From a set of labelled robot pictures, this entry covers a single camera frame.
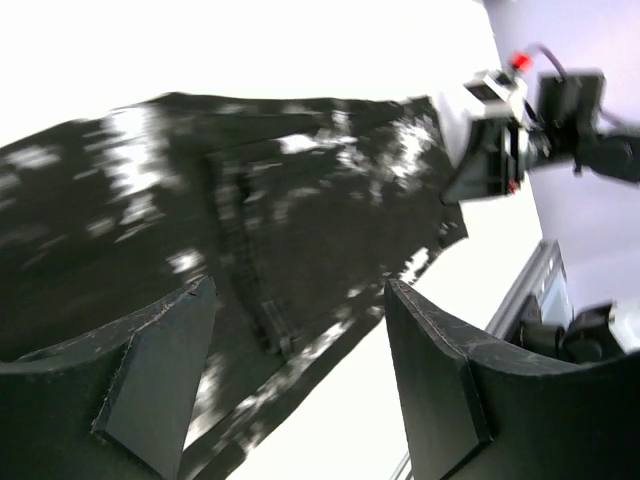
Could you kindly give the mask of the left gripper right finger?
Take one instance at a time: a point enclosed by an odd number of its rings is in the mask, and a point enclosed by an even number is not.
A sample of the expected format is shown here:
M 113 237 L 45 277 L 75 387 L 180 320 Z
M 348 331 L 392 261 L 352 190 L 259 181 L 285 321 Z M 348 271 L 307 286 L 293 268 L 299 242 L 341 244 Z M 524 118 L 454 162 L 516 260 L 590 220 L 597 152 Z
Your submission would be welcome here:
M 498 339 L 399 280 L 385 313 L 418 479 L 635 479 L 639 357 L 575 365 Z

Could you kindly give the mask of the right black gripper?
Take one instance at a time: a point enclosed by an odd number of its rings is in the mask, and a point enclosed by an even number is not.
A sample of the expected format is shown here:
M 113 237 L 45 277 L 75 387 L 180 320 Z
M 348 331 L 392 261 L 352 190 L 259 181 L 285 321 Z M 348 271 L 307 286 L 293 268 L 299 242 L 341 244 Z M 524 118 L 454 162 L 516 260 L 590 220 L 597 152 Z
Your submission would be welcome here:
M 513 119 L 474 120 L 443 203 L 508 196 L 520 189 L 529 163 L 529 131 Z

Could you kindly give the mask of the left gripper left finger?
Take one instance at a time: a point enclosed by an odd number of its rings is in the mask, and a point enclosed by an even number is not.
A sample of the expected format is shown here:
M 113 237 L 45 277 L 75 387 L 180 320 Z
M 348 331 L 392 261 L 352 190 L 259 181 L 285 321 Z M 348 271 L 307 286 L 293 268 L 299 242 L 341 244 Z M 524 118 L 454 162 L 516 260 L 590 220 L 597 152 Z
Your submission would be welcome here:
M 2 478 L 177 478 L 215 310 L 205 277 L 2 364 Z

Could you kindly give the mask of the black white patterned trousers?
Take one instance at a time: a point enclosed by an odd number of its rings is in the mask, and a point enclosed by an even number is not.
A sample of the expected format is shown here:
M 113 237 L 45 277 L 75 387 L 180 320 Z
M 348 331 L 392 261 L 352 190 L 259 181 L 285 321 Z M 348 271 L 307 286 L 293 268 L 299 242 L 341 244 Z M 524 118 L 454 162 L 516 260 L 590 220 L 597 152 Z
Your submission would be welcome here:
M 1 150 L 1 366 L 210 277 L 175 479 L 224 479 L 466 235 L 427 97 L 182 93 Z

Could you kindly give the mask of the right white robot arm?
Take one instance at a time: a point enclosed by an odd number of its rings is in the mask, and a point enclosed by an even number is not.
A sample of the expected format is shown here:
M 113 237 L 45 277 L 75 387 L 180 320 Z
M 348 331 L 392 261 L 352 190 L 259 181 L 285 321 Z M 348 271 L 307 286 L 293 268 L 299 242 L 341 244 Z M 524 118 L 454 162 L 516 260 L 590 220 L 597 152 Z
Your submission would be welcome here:
M 600 72 L 558 73 L 539 80 L 538 104 L 515 70 L 487 71 L 465 83 L 479 105 L 461 161 L 441 194 L 451 205 L 514 193 L 526 172 L 572 161 L 575 171 L 630 184 L 639 181 L 639 136 L 600 133 Z M 610 332 L 610 306 L 574 313 L 555 241 L 541 241 L 516 278 L 487 329 L 526 350 L 570 363 L 621 355 L 628 334 Z

